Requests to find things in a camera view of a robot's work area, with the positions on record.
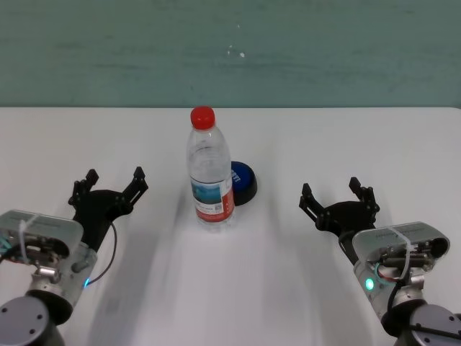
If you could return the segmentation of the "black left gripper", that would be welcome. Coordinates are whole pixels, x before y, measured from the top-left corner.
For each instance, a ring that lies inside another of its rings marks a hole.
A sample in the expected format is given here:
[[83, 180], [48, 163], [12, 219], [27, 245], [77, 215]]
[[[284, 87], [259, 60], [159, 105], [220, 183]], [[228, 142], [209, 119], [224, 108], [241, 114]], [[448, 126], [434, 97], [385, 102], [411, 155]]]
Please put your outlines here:
[[91, 191], [97, 183], [99, 175], [90, 169], [85, 178], [76, 180], [68, 204], [75, 209], [73, 220], [83, 227], [81, 241], [95, 252], [99, 250], [109, 227], [120, 216], [132, 212], [134, 205], [147, 191], [146, 175], [142, 167], [136, 167], [133, 180], [123, 190]]

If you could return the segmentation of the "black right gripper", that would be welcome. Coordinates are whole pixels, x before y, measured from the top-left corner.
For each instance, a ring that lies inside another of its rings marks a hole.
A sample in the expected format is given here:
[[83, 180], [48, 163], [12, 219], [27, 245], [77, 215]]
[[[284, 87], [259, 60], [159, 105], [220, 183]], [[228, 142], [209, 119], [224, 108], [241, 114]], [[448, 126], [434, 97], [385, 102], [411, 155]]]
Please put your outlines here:
[[310, 217], [320, 231], [338, 237], [345, 254], [356, 254], [353, 237], [360, 231], [373, 229], [380, 206], [372, 187], [363, 187], [356, 177], [349, 181], [349, 189], [360, 202], [340, 202], [324, 208], [313, 196], [308, 183], [303, 184], [299, 207]]

